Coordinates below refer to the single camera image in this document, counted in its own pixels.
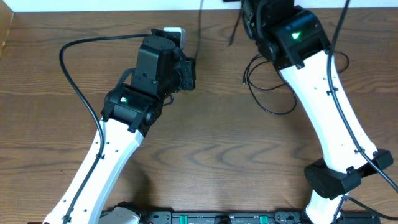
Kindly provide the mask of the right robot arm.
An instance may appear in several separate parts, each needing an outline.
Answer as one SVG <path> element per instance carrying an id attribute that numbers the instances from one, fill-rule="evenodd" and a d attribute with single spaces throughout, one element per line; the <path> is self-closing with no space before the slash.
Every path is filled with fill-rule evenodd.
<path id="1" fill-rule="evenodd" d="M 349 193 L 370 175 L 384 175 L 394 162 L 361 127 L 335 66 L 335 39 L 316 15 L 285 1 L 243 1 L 241 18 L 259 53 L 271 62 L 301 101 L 322 148 L 304 173 L 312 195 L 303 223 L 348 223 L 342 213 Z"/>

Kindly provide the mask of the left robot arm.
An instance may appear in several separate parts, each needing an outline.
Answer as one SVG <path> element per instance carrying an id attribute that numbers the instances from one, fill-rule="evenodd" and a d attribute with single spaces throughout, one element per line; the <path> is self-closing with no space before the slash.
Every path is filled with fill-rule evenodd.
<path id="1" fill-rule="evenodd" d="M 105 96 L 101 116 L 72 80 L 59 53 L 67 80 L 92 115 L 97 132 L 70 186 L 44 223 L 98 223 L 123 167 L 162 114 L 165 99 L 195 88 L 195 59 L 183 53 L 185 31 L 177 27 L 142 34 L 136 67 L 123 72 Z"/>

